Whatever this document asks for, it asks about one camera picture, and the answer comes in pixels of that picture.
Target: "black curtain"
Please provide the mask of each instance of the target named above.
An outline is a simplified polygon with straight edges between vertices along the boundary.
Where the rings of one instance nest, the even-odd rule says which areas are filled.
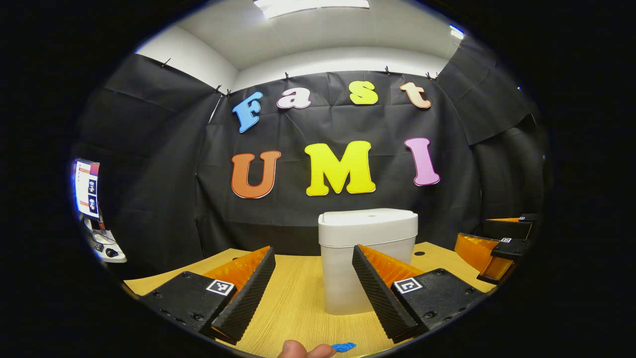
[[[122,278],[204,258],[195,225],[195,170],[219,94],[196,78],[131,55],[96,89],[79,120],[77,157],[100,162],[104,223],[128,261]]]
[[[229,97],[170,66],[130,56],[88,102],[74,153],[99,161],[104,221],[128,257],[124,278],[176,269],[227,248],[265,245],[319,255],[325,211],[398,208],[419,215],[417,242],[452,249],[480,220],[538,211],[550,185],[537,106],[482,44],[464,38],[437,78],[374,71],[317,73],[262,83]],[[370,81],[378,101],[356,105],[349,83]],[[399,86],[422,87],[429,109]],[[311,105],[282,110],[286,89],[305,87]],[[239,133],[232,109],[260,91],[259,122]],[[425,137],[440,182],[418,187],[404,141]],[[309,197],[305,147],[325,143],[338,159],[351,141],[371,143],[376,191]],[[252,153],[249,183],[261,181],[262,152],[278,150],[275,184],[260,199],[231,188],[232,157]]]

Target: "container lid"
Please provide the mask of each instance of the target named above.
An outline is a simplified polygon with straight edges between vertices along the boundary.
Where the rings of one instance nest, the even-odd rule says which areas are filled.
[[[318,217],[318,242],[350,247],[403,240],[417,235],[417,214],[389,208],[329,211]]]

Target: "hand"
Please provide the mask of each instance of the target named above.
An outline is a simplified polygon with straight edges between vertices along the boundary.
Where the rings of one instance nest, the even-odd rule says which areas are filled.
[[[278,358],[329,358],[336,354],[330,345],[318,345],[310,352],[299,341],[287,340],[282,346]]]

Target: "blue letter f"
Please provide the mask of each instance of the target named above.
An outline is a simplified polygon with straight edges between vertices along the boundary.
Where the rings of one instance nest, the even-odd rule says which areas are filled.
[[[257,99],[262,97],[263,94],[261,92],[254,92],[251,96],[245,98],[245,101],[237,104],[232,109],[232,112],[238,115],[238,121],[240,122],[239,133],[245,132],[258,122],[258,116],[252,116],[252,112],[258,113],[261,110],[261,105]]]

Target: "white container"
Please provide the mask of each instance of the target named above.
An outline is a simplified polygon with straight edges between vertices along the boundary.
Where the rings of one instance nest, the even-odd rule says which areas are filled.
[[[362,244],[411,263],[417,214],[408,210],[330,211],[318,217],[325,310],[351,315],[373,310],[351,265],[354,246]]]

